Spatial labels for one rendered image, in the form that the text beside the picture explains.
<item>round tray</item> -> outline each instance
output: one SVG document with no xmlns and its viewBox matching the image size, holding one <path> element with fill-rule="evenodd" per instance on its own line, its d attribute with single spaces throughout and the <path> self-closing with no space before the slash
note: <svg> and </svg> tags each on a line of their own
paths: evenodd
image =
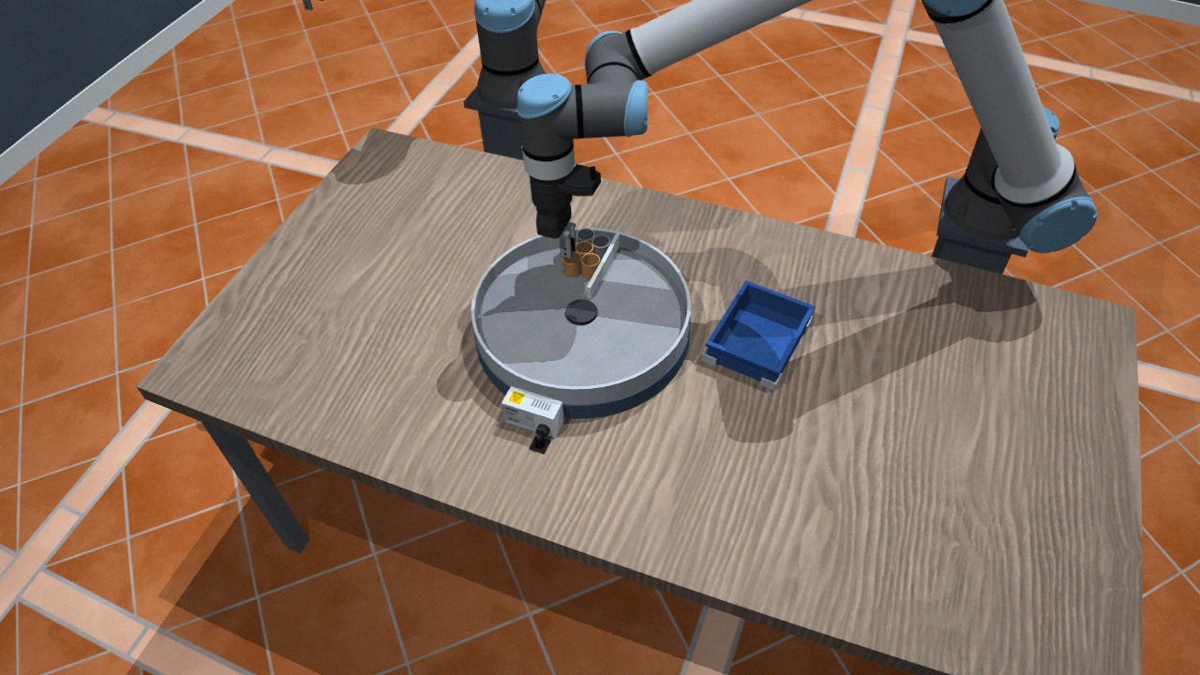
<svg viewBox="0 0 1200 675">
<path fill-rule="evenodd" d="M 487 269 L 470 322 L 502 392 L 556 399 L 578 419 L 623 412 L 666 387 L 688 351 L 688 283 L 654 246 L 624 233 L 618 245 L 590 298 L 596 317 L 583 325 L 568 321 L 566 306 L 584 298 L 588 280 L 563 274 L 557 239 L 529 239 Z"/>
</svg>

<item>table top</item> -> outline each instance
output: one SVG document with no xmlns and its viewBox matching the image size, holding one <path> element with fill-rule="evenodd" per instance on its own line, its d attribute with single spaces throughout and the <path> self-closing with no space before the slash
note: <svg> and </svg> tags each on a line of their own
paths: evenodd
<svg viewBox="0 0 1200 675">
<path fill-rule="evenodd" d="M 233 0 L 0 0 L 0 183 Z"/>
<path fill-rule="evenodd" d="M 618 183 L 574 209 L 674 261 L 691 342 L 662 393 L 546 454 L 503 422 L 469 317 L 536 235 L 521 162 L 379 130 L 139 389 L 910 673 L 1141 671 L 1130 309 Z M 698 360 L 745 280 L 816 306 L 775 392 Z"/>
</svg>

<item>blue bin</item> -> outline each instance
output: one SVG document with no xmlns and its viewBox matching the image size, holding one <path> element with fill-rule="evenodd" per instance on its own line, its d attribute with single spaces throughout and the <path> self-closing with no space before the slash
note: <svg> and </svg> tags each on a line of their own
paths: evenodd
<svg viewBox="0 0 1200 675">
<path fill-rule="evenodd" d="M 704 344 L 704 360 L 774 388 L 815 309 L 746 281 Z"/>
</svg>

